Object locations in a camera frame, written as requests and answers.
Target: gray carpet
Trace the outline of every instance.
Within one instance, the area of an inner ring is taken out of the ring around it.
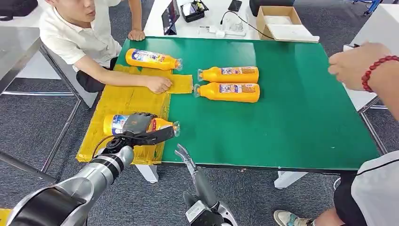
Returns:
[[[152,1],[143,1],[143,26]],[[341,0],[297,0],[295,8],[305,26],[321,37],[327,54],[350,42],[367,17],[365,5]],[[126,2],[110,8],[112,34],[122,43],[130,28]],[[65,90],[60,81],[17,79],[9,90]],[[73,97],[0,96],[0,147],[2,151],[40,168],[75,104]],[[93,109],[80,107],[49,172],[66,179],[83,164],[74,157],[86,133]],[[387,111],[368,111],[377,132],[389,150],[398,150],[399,125]],[[37,178],[0,162],[0,208],[12,208],[25,195],[45,185]],[[193,191],[185,167],[159,166],[160,181],[150,184],[135,167],[125,169],[98,200],[89,215],[89,225],[172,226],[187,225],[182,199]],[[241,225],[275,226],[272,213],[285,209],[303,217],[316,217],[333,205],[335,176],[308,174],[287,189],[277,190],[273,171],[205,169],[215,191],[227,202]]]

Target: orange bottle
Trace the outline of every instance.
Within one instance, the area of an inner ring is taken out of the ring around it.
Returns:
[[[205,86],[195,84],[194,96],[206,97],[210,100],[226,100],[255,103],[258,101],[260,88],[255,83],[216,83]]]
[[[123,125],[128,119],[129,115],[107,115],[104,118],[104,134],[105,135],[115,135],[123,133]],[[175,137],[180,134],[180,123],[179,121],[169,122],[162,118],[153,118],[150,125],[148,126],[147,132],[153,132],[160,130],[169,126],[173,126],[175,132]]]
[[[164,71],[170,69],[181,70],[183,67],[182,59],[174,59],[169,55],[136,48],[131,48],[126,52],[126,62],[132,66],[156,68]]]
[[[257,67],[211,67],[208,70],[198,69],[198,81],[210,82],[251,82],[257,83]]]

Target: red bead bracelet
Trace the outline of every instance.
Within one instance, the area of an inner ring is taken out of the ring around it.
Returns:
[[[399,57],[398,56],[386,56],[384,58],[381,58],[378,61],[375,61],[374,64],[369,67],[370,70],[367,70],[366,73],[364,73],[364,75],[362,76],[362,84],[363,84],[363,88],[365,91],[368,91],[370,93],[373,92],[373,90],[368,86],[368,80],[370,79],[371,71],[375,70],[382,63],[390,61],[390,60],[399,61]]]

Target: shoe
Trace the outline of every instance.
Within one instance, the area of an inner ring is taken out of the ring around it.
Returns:
[[[285,210],[276,210],[273,213],[273,217],[280,226],[308,226],[312,222],[312,219],[299,218],[297,215]]]

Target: person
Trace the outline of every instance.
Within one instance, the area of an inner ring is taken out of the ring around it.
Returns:
[[[52,7],[40,18],[40,38],[67,64],[73,65],[76,79],[87,92],[98,92],[105,84],[144,86],[154,93],[169,89],[172,82],[164,77],[131,75],[112,71],[122,49],[111,36],[108,7],[121,0],[45,0]],[[128,38],[141,41],[141,2],[128,0],[132,30]]]
[[[328,71],[353,90],[364,90],[362,76],[379,59],[391,56],[383,44],[366,43],[330,57]],[[381,63],[371,72],[369,87],[399,120],[399,62]],[[280,226],[390,226],[399,222],[399,151],[363,163],[357,175],[342,175],[334,193],[335,207],[316,219],[276,210]]]

